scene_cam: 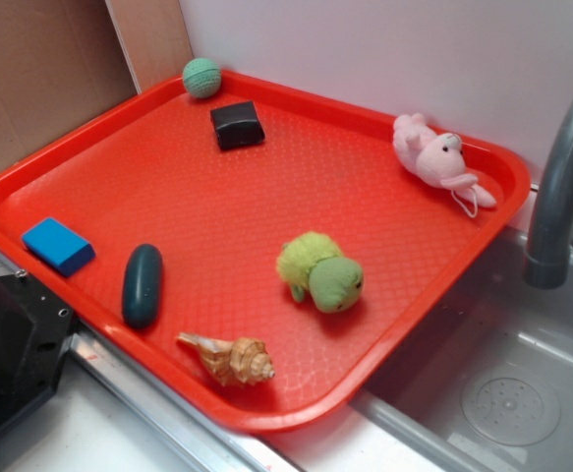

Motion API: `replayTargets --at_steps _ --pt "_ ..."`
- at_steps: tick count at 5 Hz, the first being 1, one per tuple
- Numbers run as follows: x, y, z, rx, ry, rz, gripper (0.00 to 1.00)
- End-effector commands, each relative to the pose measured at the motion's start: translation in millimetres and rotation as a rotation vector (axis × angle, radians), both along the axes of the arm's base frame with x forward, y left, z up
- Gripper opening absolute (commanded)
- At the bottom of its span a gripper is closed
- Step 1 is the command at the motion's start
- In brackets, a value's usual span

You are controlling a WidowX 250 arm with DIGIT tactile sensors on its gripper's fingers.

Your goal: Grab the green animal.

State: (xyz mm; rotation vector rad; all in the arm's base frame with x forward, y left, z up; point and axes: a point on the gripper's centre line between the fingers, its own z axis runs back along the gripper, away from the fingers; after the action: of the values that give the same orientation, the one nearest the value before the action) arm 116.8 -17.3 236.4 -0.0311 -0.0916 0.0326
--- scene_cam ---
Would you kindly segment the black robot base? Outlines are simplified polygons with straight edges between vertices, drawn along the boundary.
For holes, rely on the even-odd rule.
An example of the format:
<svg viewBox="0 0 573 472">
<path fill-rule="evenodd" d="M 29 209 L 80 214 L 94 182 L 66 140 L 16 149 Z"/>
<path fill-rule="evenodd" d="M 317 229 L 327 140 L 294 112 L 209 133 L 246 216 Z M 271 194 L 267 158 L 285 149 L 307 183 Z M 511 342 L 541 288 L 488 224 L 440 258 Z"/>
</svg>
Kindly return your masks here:
<svg viewBox="0 0 573 472">
<path fill-rule="evenodd" d="M 57 390 L 74 311 L 33 275 L 0 275 L 0 430 Z"/>
</svg>

